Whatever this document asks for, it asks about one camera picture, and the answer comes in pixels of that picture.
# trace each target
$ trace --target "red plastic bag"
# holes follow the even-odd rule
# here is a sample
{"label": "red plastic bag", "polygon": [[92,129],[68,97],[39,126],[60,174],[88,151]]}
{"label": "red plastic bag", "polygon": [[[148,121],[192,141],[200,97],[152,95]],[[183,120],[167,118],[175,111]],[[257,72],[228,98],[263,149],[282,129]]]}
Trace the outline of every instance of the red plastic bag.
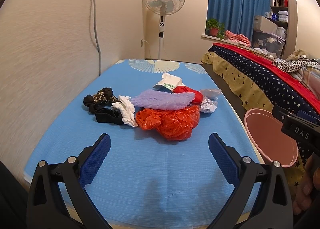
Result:
{"label": "red plastic bag", "polygon": [[144,109],[136,114],[136,121],[143,130],[156,129],[167,140],[183,140],[191,137],[192,129],[200,119],[197,105],[182,110]]}
{"label": "red plastic bag", "polygon": [[199,104],[199,105],[202,103],[203,94],[200,93],[199,91],[193,90],[193,89],[186,87],[186,86],[177,86],[172,91],[174,93],[194,92],[196,94],[196,96],[195,96],[194,100],[192,101],[192,103]]}

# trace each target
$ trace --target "red cloth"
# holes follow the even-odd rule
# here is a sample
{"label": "red cloth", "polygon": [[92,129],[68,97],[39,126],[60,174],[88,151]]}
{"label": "red cloth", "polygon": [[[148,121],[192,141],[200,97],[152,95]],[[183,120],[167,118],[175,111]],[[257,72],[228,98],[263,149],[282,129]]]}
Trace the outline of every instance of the red cloth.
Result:
{"label": "red cloth", "polygon": [[199,91],[193,90],[193,89],[186,87],[186,86],[177,86],[172,91],[174,93],[194,92],[196,94],[196,96],[195,96],[194,100],[192,101],[192,103],[199,104],[199,105],[202,103],[203,94],[200,93]]}
{"label": "red cloth", "polygon": [[246,36],[244,36],[243,34],[236,35],[236,34],[230,32],[229,30],[227,30],[225,32],[225,36],[227,39],[232,40],[232,41],[241,41],[241,42],[245,43],[246,46],[251,45],[250,40]]}
{"label": "red cloth", "polygon": [[274,66],[271,61],[261,56],[258,56],[253,52],[242,49],[240,47],[236,47],[234,45],[219,44],[219,43],[213,43],[213,45],[221,46],[231,51],[237,52],[243,57],[248,58],[257,64],[260,64],[266,67],[268,70],[273,72],[276,76],[278,76],[282,81],[284,81],[287,85],[289,85],[293,90],[295,90],[302,98],[304,98],[316,110],[318,114],[320,114],[320,101],[316,98],[316,96],[309,89],[304,87],[297,79],[294,79],[290,74]]}
{"label": "red cloth", "polygon": [[191,137],[192,129],[200,119],[197,105],[182,110],[144,109],[137,112],[136,121],[143,130],[156,129],[168,140],[184,140]]}

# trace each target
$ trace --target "red blanket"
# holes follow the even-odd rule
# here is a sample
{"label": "red blanket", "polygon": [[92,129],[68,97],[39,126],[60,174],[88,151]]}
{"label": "red blanket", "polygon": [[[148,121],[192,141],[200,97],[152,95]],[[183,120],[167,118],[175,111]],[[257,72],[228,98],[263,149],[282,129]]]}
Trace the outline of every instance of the red blanket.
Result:
{"label": "red blanket", "polygon": [[293,90],[295,90],[302,98],[304,98],[315,110],[318,114],[320,114],[320,101],[315,97],[315,95],[304,87],[297,79],[294,79],[290,74],[280,70],[276,66],[272,65],[272,62],[256,55],[253,52],[245,50],[243,48],[229,45],[229,44],[219,44],[213,43],[213,45],[222,46],[231,51],[237,52],[245,58],[254,61],[257,64],[260,64],[273,72],[276,76],[278,76],[281,80],[283,80],[287,85],[289,85]]}

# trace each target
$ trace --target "green plant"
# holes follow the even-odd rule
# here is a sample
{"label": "green plant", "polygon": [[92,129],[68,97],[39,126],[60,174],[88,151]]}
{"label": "green plant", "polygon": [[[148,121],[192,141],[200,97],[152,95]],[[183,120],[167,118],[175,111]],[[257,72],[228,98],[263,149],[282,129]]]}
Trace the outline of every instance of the green plant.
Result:
{"label": "green plant", "polygon": [[207,24],[205,26],[205,29],[208,29],[208,30],[212,28],[216,28],[216,29],[220,28],[220,23],[214,18],[207,20]]}
{"label": "green plant", "polygon": [[225,29],[224,29],[224,23],[220,23],[219,25],[219,31],[217,34],[217,38],[224,39],[225,38]]}

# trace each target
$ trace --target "cardboard box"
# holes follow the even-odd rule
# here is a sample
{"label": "cardboard box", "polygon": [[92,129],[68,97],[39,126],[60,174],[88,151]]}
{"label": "cardboard box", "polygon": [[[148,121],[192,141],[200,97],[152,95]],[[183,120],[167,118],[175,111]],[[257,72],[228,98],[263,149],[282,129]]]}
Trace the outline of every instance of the cardboard box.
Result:
{"label": "cardboard box", "polygon": [[277,25],[264,16],[254,16],[253,29],[265,33],[277,33]]}

